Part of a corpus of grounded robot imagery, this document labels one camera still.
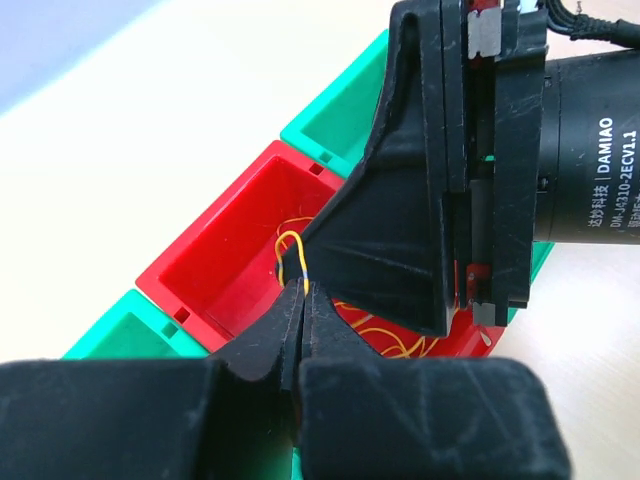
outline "red tray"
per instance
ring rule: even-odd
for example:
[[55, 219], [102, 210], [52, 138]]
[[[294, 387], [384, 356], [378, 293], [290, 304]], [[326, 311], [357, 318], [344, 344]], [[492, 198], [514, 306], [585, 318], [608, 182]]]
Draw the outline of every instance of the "red tray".
[[[280, 141], [260, 157], [187, 230], [165, 250], [136, 284], [160, 308], [181, 323], [209, 351], [242, 333], [268, 310], [280, 292], [274, 275], [277, 232], [300, 232], [340, 188], [343, 180]], [[338, 311], [354, 323], [366, 313]], [[401, 353], [393, 336], [407, 348], [419, 336], [373, 317], [357, 327], [378, 351]], [[412, 356], [486, 355], [502, 329], [480, 331], [464, 312], [454, 320], [449, 338], [426, 339]]]

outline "green box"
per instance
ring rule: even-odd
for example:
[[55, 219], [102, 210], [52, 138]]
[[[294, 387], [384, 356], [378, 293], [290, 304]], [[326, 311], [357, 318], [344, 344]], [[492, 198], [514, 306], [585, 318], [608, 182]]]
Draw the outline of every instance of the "green box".
[[389, 34], [369, 47], [280, 133], [280, 138], [347, 178], [362, 158], [384, 81]]
[[209, 353], [136, 290], [127, 292], [64, 359], [205, 357]]
[[[553, 243], [534, 243], [533, 244], [533, 259], [531, 262], [531, 283], [536, 279], [542, 265], [551, 253]], [[513, 317], [518, 313], [517, 308], [509, 309], [509, 323], [513, 320]]]

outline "wire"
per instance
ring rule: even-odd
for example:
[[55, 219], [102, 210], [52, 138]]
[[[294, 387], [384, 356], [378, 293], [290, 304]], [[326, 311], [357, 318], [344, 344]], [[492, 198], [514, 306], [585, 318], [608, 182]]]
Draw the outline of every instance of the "wire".
[[362, 317], [360, 320], [353, 322], [351, 324], [351, 328], [353, 328], [354, 330], [358, 327], [361, 327], [362, 325], [364, 325], [365, 323], [367, 323], [369, 320], [371, 320], [373, 318], [373, 315], [369, 314], [366, 315], [364, 317]]
[[550, 30], [571, 40], [601, 40], [625, 48], [640, 48], [640, 25], [618, 20], [599, 20], [583, 13], [573, 14], [562, 0], [540, 0], [547, 7]]
[[[422, 349], [424, 348], [424, 343], [425, 343], [426, 337], [420, 337], [418, 339], [418, 341], [416, 343], [414, 343], [413, 347], [411, 347], [409, 350], [405, 350], [404, 352], [401, 351], [400, 354], [391, 357], [391, 358], [411, 358], [411, 355], [414, 354], [414, 352], [416, 350], [418, 350], [418, 348]], [[400, 345], [395, 345], [396, 348], [400, 348], [402, 350], [402, 348], [400, 347]]]
[[420, 356], [419, 356], [419, 358], [424, 358], [424, 357], [426, 357], [426, 356], [429, 354], [429, 352], [430, 352], [431, 350], [433, 350], [433, 347], [435, 347], [435, 346], [436, 346], [436, 343], [438, 343], [438, 340], [440, 340], [440, 339], [439, 339], [439, 338], [434, 338], [434, 339], [433, 339], [433, 342], [431, 342], [431, 345], [429, 345], [429, 348], [427, 348], [426, 350], [423, 350], [422, 352], [420, 352]]
[[385, 350], [383, 350], [382, 352], [380, 352], [380, 355], [382, 355], [383, 357], [386, 357], [387, 355], [389, 355], [394, 350], [400, 350], [400, 354], [401, 355], [404, 354], [404, 352], [402, 351], [402, 347], [400, 345], [391, 345], [390, 347], [388, 347]]
[[293, 237], [298, 244], [298, 258], [300, 259], [300, 268], [302, 269], [302, 278], [304, 279], [304, 294], [309, 295], [309, 273], [307, 272], [307, 261], [304, 258], [302, 238], [300, 238], [298, 232], [294, 232], [293, 230], [287, 230], [276, 240], [275, 250], [276, 258], [278, 259], [278, 282], [280, 286], [284, 288], [284, 264], [282, 262], [282, 253], [280, 253], [280, 244], [287, 237]]
[[360, 310], [359, 308], [353, 307], [351, 305], [349, 305], [348, 303], [345, 302], [337, 302], [335, 304], [336, 308], [342, 308], [343, 310], [348, 310], [351, 312], [361, 312], [362, 310]]
[[276, 228], [276, 237], [280, 236], [280, 229], [284, 225], [288, 225], [290, 223], [296, 223], [296, 222], [310, 222], [311, 220], [313, 220], [313, 217], [297, 217], [297, 218], [290, 218], [289, 220], [285, 220], [280, 225], [278, 225], [278, 228]]
[[399, 347], [401, 349], [401, 351], [407, 352], [407, 347], [405, 346], [404, 342], [400, 339], [400, 337], [398, 335], [396, 335], [395, 333], [386, 330], [384, 328], [380, 328], [380, 327], [370, 327], [370, 328], [365, 328], [364, 330], [358, 332], [360, 335], [364, 336], [367, 333], [382, 333], [384, 335], [388, 335], [389, 337], [393, 338], [398, 345], [394, 345], [395, 347]]

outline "black mount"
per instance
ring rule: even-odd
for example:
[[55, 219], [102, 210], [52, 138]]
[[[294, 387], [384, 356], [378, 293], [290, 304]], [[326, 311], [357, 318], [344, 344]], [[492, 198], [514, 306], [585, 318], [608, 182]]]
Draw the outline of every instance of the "black mount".
[[0, 366], [0, 478], [565, 479], [541, 382], [504, 359], [378, 355], [316, 284], [205, 359]]
[[[456, 292], [488, 326], [529, 299], [547, 13], [466, 9], [395, 5], [364, 158], [302, 235], [332, 296], [430, 336], [449, 334]], [[469, 60], [487, 31], [499, 50]], [[287, 279], [301, 275], [296, 250]]]

